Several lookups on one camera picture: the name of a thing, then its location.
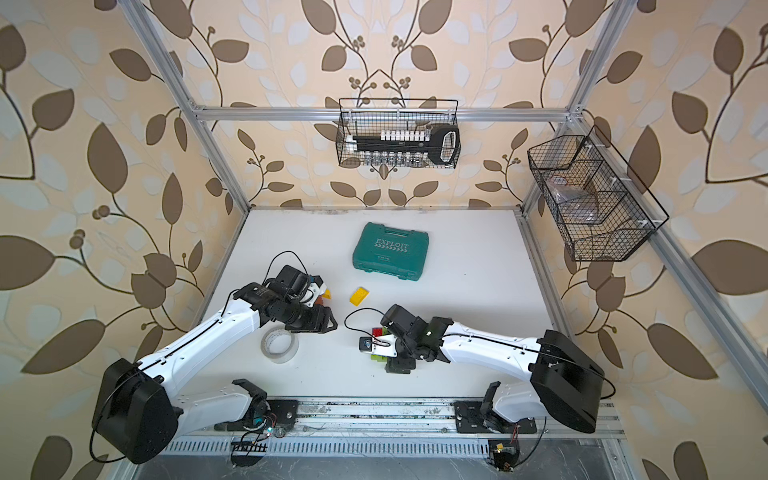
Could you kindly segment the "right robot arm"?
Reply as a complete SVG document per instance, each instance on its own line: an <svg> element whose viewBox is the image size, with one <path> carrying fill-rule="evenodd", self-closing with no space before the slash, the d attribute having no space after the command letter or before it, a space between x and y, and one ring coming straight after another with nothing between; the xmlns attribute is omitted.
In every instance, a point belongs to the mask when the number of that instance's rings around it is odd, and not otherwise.
<svg viewBox="0 0 768 480"><path fill-rule="evenodd" d="M478 427L510 432L522 420L549 417L592 434L606 383L604 370L567 336L547 330L541 338L506 337L450 318L426 322L399 305L382 315L388 333L361 339L359 349L387 359L389 373L408 374L418 361L472 364L515 379L492 382L476 418Z"/></svg>

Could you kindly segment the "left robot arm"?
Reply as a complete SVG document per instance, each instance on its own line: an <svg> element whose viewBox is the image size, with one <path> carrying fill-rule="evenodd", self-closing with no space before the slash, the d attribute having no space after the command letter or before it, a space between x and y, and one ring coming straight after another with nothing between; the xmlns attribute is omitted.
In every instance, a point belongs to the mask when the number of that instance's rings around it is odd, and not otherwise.
<svg viewBox="0 0 768 480"><path fill-rule="evenodd" d="M231 291L219 311L168 346L133 362L115 361L102 377L92 436L142 464L176 437L216 424L272 431L277 418L268 394L249 380L235 379L229 388L196 397L181 391L220 354L269 322L289 334L337 329L331 309L320 301L326 291L321 277L286 265L273 278Z"/></svg>

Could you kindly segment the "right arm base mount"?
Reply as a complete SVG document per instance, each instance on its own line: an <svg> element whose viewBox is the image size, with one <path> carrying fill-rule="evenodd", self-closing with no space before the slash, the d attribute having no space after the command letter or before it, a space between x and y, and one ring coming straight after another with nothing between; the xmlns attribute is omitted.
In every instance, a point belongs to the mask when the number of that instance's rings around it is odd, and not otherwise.
<svg viewBox="0 0 768 480"><path fill-rule="evenodd" d="M535 434L533 419L524 418L516 423L504 420L493 411L484 409L481 401L456 401L452 404L456 430L460 434Z"/></svg>

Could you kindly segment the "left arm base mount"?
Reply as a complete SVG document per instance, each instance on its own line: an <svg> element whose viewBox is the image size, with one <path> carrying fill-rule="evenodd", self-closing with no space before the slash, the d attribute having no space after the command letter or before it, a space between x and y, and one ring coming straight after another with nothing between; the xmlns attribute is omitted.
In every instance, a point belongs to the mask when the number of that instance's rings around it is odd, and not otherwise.
<svg viewBox="0 0 768 480"><path fill-rule="evenodd" d="M294 399L263 400L251 405L237 421L218 423L215 431L255 432L282 437L294 428L299 401Z"/></svg>

